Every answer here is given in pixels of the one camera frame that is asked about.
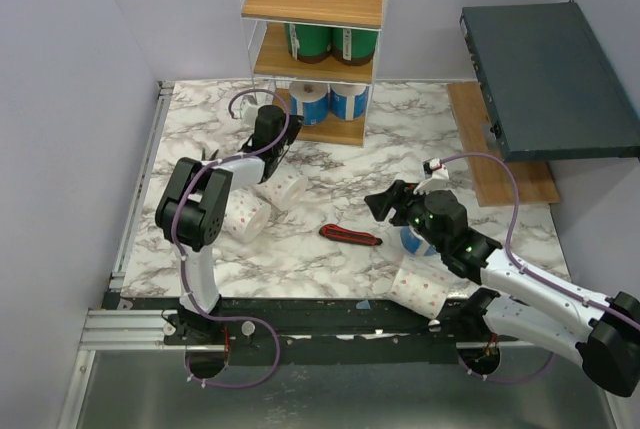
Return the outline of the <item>pink dotted roll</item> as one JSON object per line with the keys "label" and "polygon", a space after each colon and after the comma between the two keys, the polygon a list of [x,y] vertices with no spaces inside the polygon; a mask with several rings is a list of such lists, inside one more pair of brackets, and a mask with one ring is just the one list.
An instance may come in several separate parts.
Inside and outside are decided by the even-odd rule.
{"label": "pink dotted roll", "polygon": [[452,275],[426,258],[405,258],[386,293],[386,298],[428,319],[442,311],[451,289]]}
{"label": "pink dotted roll", "polygon": [[251,243],[265,228],[271,206],[248,190],[234,190],[229,194],[222,230],[236,241]]}
{"label": "pink dotted roll", "polygon": [[287,211],[296,204],[307,188],[308,179],[295,170],[278,169],[256,190],[280,211]]}

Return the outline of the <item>blue paper roll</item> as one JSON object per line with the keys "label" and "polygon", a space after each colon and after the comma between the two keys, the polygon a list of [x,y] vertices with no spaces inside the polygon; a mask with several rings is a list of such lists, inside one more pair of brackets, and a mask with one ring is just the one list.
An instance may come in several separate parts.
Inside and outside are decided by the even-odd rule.
{"label": "blue paper roll", "polygon": [[368,85],[331,84],[330,110],[343,121],[354,121],[365,114]]}

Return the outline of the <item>green roll back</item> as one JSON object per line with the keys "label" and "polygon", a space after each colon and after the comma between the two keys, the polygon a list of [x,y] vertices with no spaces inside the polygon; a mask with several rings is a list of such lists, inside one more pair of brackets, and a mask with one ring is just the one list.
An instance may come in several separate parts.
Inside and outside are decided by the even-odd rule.
{"label": "green roll back", "polygon": [[330,27],[286,23],[284,29],[288,52],[294,60],[316,64],[330,56]]}

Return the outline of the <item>green roll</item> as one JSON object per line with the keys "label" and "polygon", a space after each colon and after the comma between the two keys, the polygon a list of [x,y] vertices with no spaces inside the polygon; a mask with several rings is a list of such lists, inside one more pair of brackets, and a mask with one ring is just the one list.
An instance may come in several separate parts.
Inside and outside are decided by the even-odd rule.
{"label": "green roll", "polygon": [[376,31],[333,28],[331,54],[349,66],[363,66],[374,57],[378,33]]}
{"label": "green roll", "polygon": [[316,64],[330,56],[330,27],[286,23],[284,29],[288,52],[294,60]]}

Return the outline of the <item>green roll front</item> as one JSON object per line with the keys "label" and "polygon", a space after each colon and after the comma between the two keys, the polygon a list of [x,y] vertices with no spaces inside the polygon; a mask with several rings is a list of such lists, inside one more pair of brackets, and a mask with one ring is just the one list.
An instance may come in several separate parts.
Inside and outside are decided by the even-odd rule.
{"label": "green roll front", "polygon": [[331,54],[349,66],[363,66],[374,57],[378,33],[376,31],[333,28]]}

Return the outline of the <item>white wire wooden shelf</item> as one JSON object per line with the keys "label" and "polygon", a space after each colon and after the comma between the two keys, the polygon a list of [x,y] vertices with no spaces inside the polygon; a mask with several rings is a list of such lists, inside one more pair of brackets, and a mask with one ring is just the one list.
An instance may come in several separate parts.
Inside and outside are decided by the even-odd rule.
{"label": "white wire wooden shelf", "polygon": [[374,92],[388,0],[238,0],[253,91],[304,119],[300,139],[360,146]]}

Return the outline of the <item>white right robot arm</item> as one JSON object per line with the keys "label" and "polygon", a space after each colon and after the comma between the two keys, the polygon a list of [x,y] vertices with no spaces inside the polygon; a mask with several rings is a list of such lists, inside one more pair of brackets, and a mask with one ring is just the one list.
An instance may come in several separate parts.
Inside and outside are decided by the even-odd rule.
{"label": "white right robot arm", "polygon": [[449,190],[396,180],[364,199],[378,222],[408,226],[456,276],[479,285],[460,316],[469,339],[489,334],[529,342],[580,366],[600,388],[631,396],[639,384],[639,301],[574,285],[511,254],[470,227]]}

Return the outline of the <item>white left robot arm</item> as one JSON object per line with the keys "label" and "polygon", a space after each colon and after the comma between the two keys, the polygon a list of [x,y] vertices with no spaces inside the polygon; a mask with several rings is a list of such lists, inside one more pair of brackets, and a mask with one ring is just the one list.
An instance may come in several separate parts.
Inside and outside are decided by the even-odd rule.
{"label": "white left robot arm", "polygon": [[175,164],[155,224],[178,257],[180,303],[193,312],[187,331],[201,344],[214,342],[222,329],[220,317],[211,312],[220,299],[213,243],[222,230],[229,196],[273,176],[302,121],[278,106],[262,106],[254,132],[239,153],[210,162],[183,157]]}

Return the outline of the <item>pink dotted roll front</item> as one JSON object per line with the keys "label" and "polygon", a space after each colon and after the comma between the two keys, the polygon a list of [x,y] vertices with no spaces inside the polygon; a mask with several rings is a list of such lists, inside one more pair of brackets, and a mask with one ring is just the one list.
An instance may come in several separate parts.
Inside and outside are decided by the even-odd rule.
{"label": "pink dotted roll front", "polygon": [[451,289],[452,275],[426,258],[405,258],[386,293],[386,298],[428,319],[442,311]]}

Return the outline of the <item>red black utility knife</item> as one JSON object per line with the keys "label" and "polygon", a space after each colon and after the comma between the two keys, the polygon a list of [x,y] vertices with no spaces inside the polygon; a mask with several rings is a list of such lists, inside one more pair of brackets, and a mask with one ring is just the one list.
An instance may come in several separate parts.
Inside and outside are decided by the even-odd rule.
{"label": "red black utility knife", "polygon": [[326,224],[319,229],[319,235],[335,242],[375,247],[383,244],[383,240],[372,234],[345,229],[336,224]]}

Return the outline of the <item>dark green metal box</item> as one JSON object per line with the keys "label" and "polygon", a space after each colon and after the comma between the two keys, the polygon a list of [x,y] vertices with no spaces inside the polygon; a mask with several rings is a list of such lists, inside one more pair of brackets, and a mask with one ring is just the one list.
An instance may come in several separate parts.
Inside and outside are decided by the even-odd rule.
{"label": "dark green metal box", "polygon": [[639,116],[574,0],[470,6],[459,24],[508,162],[639,155]]}

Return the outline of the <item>yellow handled pliers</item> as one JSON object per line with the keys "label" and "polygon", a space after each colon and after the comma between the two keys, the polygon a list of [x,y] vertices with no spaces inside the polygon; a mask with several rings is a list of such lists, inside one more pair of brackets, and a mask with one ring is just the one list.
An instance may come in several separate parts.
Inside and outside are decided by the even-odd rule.
{"label": "yellow handled pliers", "polygon": [[213,161],[217,159],[217,155],[219,153],[218,149],[202,149],[201,150],[201,161]]}

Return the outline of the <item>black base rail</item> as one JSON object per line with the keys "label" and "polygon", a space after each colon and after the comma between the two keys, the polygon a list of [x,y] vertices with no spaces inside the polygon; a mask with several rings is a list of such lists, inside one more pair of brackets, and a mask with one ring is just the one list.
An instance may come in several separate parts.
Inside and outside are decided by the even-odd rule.
{"label": "black base rail", "polygon": [[382,299],[224,298],[217,321],[190,315],[175,298],[104,296],[105,310],[155,317],[165,347],[224,350],[232,363],[355,365],[427,362],[453,364],[463,346],[481,352],[489,330],[461,314],[466,302],[446,300],[430,320]]}

